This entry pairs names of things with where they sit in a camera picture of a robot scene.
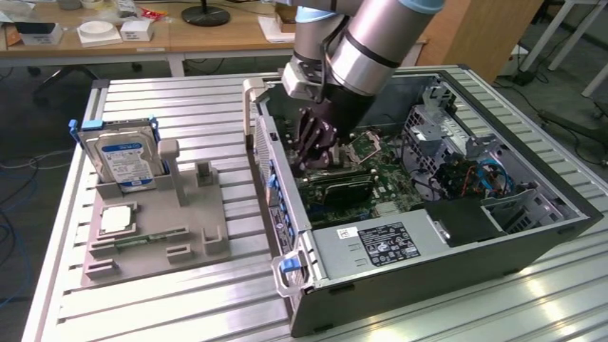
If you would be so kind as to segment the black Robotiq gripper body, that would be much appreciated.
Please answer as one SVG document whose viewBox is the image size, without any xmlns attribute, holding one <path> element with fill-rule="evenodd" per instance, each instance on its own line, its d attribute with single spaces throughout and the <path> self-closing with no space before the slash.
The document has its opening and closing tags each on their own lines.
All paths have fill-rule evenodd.
<svg viewBox="0 0 608 342">
<path fill-rule="evenodd" d="M 312 105 L 312 112 L 338 130 L 338 137 L 346 138 L 367 114 L 376 96 L 360 95 L 340 85 L 324 87 L 322 103 Z"/>
</svg>

